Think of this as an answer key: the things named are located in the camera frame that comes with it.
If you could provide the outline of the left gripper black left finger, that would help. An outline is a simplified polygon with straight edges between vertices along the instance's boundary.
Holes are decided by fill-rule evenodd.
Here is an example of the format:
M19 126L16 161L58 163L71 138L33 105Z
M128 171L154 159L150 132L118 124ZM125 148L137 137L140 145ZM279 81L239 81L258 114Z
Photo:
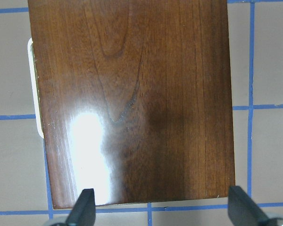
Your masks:
M84 189L66 219L67 226L93 226L95 223L94 189Z

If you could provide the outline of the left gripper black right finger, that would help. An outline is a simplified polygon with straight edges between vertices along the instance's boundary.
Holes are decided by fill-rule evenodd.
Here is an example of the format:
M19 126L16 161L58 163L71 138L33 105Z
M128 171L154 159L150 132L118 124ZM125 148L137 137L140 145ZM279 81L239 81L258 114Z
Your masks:
M234 226L264 226L269 220L240 186L229 187L227 212Z

